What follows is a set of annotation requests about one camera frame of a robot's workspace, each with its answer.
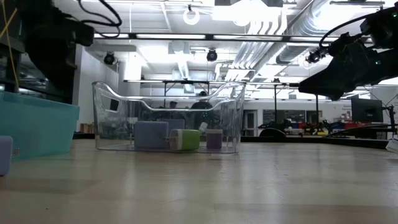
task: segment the security camera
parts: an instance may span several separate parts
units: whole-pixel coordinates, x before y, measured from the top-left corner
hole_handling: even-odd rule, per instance
[[[106,53],[106,56],[104,58],[104,63],[107,65],[114,65],[118,62],[118,60],[114,57],[114,52],[108,52]]]
[[[207,53],[207,61],[208,62],[214,62],[217,60],[217,53],[215,49],[210,49],[209,52]]]

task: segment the yellow string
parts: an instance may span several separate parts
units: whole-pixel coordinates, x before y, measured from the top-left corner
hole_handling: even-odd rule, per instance
[[[10,43],[10,36],[9,36],[9,34],[8,34],[8,26],[9,26],[9,24],[11,23],[11,20],[13,19],[14,14],[18,11],[18,9],[15,8],[14,12],[12,13],[12,15],[11,15],[11,17],[10,17],[10,20],[7,21],[7,16],[6,16],[6,4],[5,4],[5,2],[6,2],[5,0],[3,0],[3,2],[2,2],[2,12],[3,12],[3,14],[4,14],[4,22],[5,22],[5,25],[6,25],[4,29],[6,30],[7,42],[8,42],[8,49],[10,50],[11,65],[12,65],[12,71],[14,72],[15,84],[16,84],[17,89],[18,89],[18,91],[19,91],[19,82],[18,82],[18,77],[17,77],[17,72],[16,72],[16,69],[15,69],[15,65],[14,65],[14,58],[12,57],[12,49],[11,49],[11,43]],[[1,32],[0,38],[1,38],[3,35],[4,35],[4,30],[3,30],[3,32]]]

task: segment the teal plastic bin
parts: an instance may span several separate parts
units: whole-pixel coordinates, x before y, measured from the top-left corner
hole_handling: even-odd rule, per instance
[[[70,151],[79,107],[0,92],[0,136],[11,136],[17,159]]]

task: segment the transparent container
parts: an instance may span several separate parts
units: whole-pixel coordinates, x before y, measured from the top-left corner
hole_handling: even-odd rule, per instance
[[[119,96],[107,84],[94,82],[96,148],[237,153],[244,89],[243,83],[229,82],[204,97]],[[166,108],[171,101],[177,102],[176,108]],[[195,132],[199,138],[192,137]]]

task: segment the table surface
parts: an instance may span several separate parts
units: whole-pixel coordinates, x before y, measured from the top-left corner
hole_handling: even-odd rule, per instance
[[[15,162],[0,223],[397,223],[398,154],[244,143],[239,154],[97,151]]]

